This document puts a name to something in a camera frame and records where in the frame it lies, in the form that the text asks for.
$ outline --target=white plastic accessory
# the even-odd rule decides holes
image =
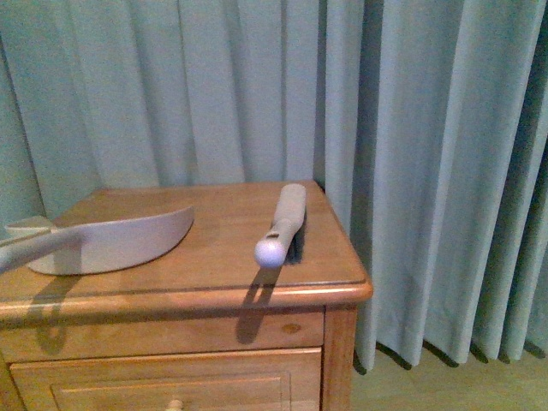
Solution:
[[[193,221],[193,207],[67,228],[31,217],[6,226],[14,238],[0,242],[0,273],[26,263],[31,270],[54,275],[121,270],[167,253]]]
[[[263,268],[283,264],[295,234],[304,223],[307,190],[301,184],[282,188],[272,227],[255,246],[255,261]]]

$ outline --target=wooden drawer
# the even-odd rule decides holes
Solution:
[[[321,349],[14,364],[28,411],[318,411]]]
[[[6,362],[318,347],[323,308],[80,321],[0,331]]]

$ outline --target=nightstand top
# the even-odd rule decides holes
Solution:
[[[280,271],[260,270],[253,250],[270,228],[284,182],[98,190],[55,224],[144,217],[191,205],[194,225],[164,256],[126,270],[66,277],[26,267],[6,272],[0,276],[0,319],[24,321],[34,306],[82,315],[318,305],[368,298],[371,282],[327,198],[315,182],[301,183],[307,188],[303,259]]]

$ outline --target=curtain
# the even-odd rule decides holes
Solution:
[[[0,3],[3,223],[96,188],[315,179],[356,350],[548,349],[545,2]]]
[[[457,363],[471,342],[518,359],[528,328],[546,347],[544,8],[366,3],[352,226],[375,286],[366,368],[376,341],[412,366],[423,340]]]

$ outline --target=wooden nightstand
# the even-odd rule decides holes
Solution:
[[[58,226],[194,205],[171,252],[123,271],[0,276],[6,410],[349,410],[372,285],[314,182],[304,257],[259,270],[281,182],[99,190]]]

